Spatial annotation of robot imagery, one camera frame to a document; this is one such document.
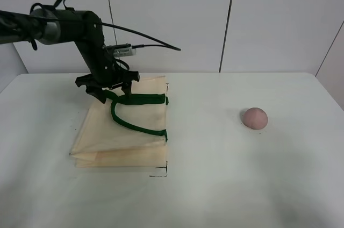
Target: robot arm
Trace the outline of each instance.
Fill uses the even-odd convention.
[[[116,59],[115,56],[132,55],[134,46],[126,44],[106,47],[102,26],[118,26],[102,23],[92,11],[75,11],[66,6],[65,10],[57,10],[56,7],[61,2],[62,0],[57,0],[52,6],[35,3],[31,7],[30,15],[0,11],[0,44],[29,41],[33,49],[37,50],[35,40],[45,45],[73,41],[91,71],[91,74],[76,79],[75,83],[78,87],[85,85],[86,93],[93,95],[102,103],[106,101],[102,88],[121,87],[122,91],[129,95],[132,81],[140,80],[139,73],[130,71],[128,64]],[[155,38],[124,27],[120,28],[162,44],[156,46],[180,51],[179,48]]]

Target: white table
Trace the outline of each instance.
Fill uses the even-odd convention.
[[[344,226],[344,112],[314,76],[167,74],[162,178],[74,166],[93,100],[77,76],[25,74],[0,94],[0,227]],[[250,107],[264,130],[241,123]]]

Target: ball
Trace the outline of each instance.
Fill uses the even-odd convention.
[[[253,130],[261,130],[268,124],[268,116],[260,108],[250,108],[243,114],[243,123]]]

